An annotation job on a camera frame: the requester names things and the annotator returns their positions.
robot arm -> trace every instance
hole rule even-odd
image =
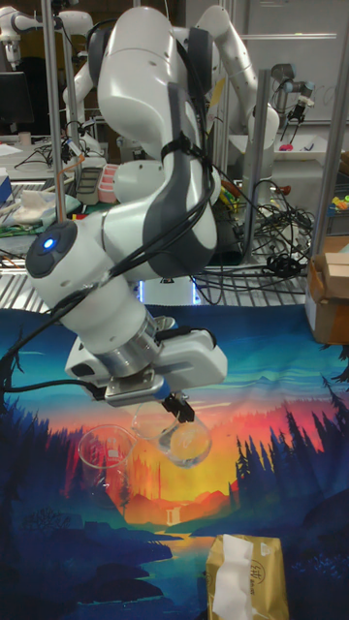
[[[218,47],[220,57],[228,78],[235,89],[244,114],[247,126],[248,142],[243,165],[243,190],[246,192],[250,176],[251,154],[253,147],[254,132],[254,108],[257,101],[257,78],[253,71],[247,49],[229,19],[225,9],[217,5],[209,7],[197,24],[198,28],[204,28],[213,37]],[[264,143],[264,156],[261,170],[261,178],[270,178],[273,162],[273,145],[275,142],[279,119],[276,111],[268,106],[267,123]],[[259,193],[265,202],[269,202],[267,184],[261,186]]]
[[[314,105],[310,97],[315,88],[311,81],[294,81],[296,67],[289,63],[274,65],[271,69],[271,77],[279,82],[277,87],[276,111],[280,118],[280,127],[283,128],[281,140],[285,135],[290,121],[296,120],[295,132],[290,140],[292,143],[296,132],[305,119],[307,108]],[[296,105],[286,114],[287,98],[290,93],[300,93]]]
[[[130,287],[202,269],[216,242],[197,111],[178,84],[174,31],[162,14],[137,8],[119,19],[98,98],[117,132],[140,141],[156,166],[163,162],[163,183],[107,214],[51,227],[32,245],[26,266],[51,308],[94,283],[61,319],[79,336],[69,374],[101,388],[113,406],[158,399],[172,411],[184,407],[173,394],[223,381],[227,359],[207,331],[168,330],[171,322],[154,321]]]
[[[70,35],[86,35],[92,28],[92,18],[81,11],[61,11],[54,17],[55,30],[62,31],[62,23]],[[18,11],[14,7],[0,9],[0,41],[6,49],[8,61],[14,70],[20,61],[20,36],[32,30],[42,30],[43,23],[39,16],[31,16]]]
[[[82,35],[86,37],[93,26],[91,15],[82,11],[61,11],[53,17],[54,28],[64,36]],[[42,19],[38,15],[26,15],[14,7],[3,7],[0,9],[0,41],[3,42],[8,61],[16,71],[20,62],[20,37],[32,30],[42,30]],[[85,121],[83,100],[92,88],[92,80],[88,71],[88,64],[85,63],[75,77],[76,97],[78,105],[78,118],[81,125]],[[68,91],[65,89],[63,100],[66,104],[67,122],[70,120],[70,110],[68,106]],[[95,152],[103,154],[97,140],[86,135],[88,146]]]

computer monitor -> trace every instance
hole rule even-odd
[[[23,72],[0,73],[0,122],[34,123],[28,84]]]

white cable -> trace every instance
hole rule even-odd
[[[164,0],[164,2],[165,2],[165,9],[166,9],[166,17],[170,21],[169,6],[167,3],[167,0]]]

pink container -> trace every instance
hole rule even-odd
[[[113,164],[107,164],[104,167],[103,174],[98,185],[98,200],[100,202],[107,202],[109,204],[116,202],[115,193],[112,188],[112,180],[117,168],[118,166]]]

measuring glass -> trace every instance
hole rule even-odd
[[[156,403],[144,404],[138,409],[132,430],[139,439],[146,439],[183,469],[202,463],[212,445],[207,427],[198,418],[180,423]]]
[[[83,480],[94,502],[114,509],[128,485],[128,458],[137,440],[124,428],[97,426],[83,435],[78,452]]]

